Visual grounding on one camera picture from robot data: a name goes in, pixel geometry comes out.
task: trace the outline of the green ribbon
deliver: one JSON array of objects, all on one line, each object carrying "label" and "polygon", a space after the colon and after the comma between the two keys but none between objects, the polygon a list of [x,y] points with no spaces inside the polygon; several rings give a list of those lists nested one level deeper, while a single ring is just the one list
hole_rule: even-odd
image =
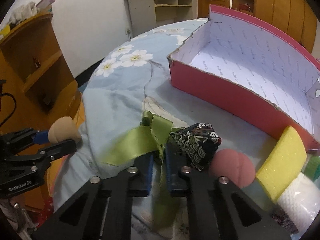
[{"label": "green ribbon", "polygon": [[160,194],[153,203],[153,226],[155,230],[171,226],[178,212],[180,200],[172,198],[166,187],[166,175],[163,169],[164,145],[170,132],[177,130],[173,123],[159,115],[144,111],[139,127],[136,127],[118,138],[101,161],[120,166],[129,160],[157,150],[155,161],[161,164],[159,178]]}]

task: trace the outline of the patterned fabric pouch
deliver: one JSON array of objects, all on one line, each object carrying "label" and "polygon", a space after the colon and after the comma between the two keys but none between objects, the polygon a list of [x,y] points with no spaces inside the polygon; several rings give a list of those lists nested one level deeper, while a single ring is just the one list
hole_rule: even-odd
[{"label": "patterned fabric pouch", "polygon": [[209,123],[196,123],[170,135],[187,158],[188,165],[199,171],[206,168],[221,144],[221,138]]}]

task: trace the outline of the pink sponge ball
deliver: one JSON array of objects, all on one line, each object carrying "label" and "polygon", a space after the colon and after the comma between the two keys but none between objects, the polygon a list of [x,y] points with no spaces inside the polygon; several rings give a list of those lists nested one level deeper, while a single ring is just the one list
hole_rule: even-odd
[{"label": "pink sponge ball", "polygon": [[226,176],[239,188],[243,188],[253,182],[256,171],[245,154],[232,149],[223,149],[214,154],[209,174],[216,177]]}]

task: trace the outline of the white knit fabric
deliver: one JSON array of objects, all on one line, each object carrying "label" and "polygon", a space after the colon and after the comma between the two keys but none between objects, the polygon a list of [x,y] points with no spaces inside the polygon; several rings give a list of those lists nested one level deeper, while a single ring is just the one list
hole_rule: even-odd
[{"label": "white knit fabric", "polygon": [[299,232],[311,225],[320,210],[320,190],[300,173],[277,200]]}]

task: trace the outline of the bed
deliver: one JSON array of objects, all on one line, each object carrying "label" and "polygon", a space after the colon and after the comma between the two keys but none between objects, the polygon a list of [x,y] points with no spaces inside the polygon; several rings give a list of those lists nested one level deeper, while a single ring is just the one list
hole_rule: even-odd
[{"label": "bed", "polygon": [[[83,93],[86,121],[79,128],[83,141],[77,152],[67,158],[55,181],[52,196],[55,210],[92,176],[109,178],[133,163],[115,167],[99,160],[115,138],[139,125],[144,110],[173,121],[175,127],[211,123],[222,137],[219,149],[243,152],[256,170],[260,168],[276,140],[170,84],[167,55],[206,21],[207,18],[202,18],[158,27],[119,46],[101,62]],[[183,230],[188,223],[185,201],[172,228],[158,233],[149,230],[156,186],[154,182],[150,197],[134,200],[132,239],[188,239],[188,232]],[[273,207],[257,181],[244,191],[265,211]]]}]

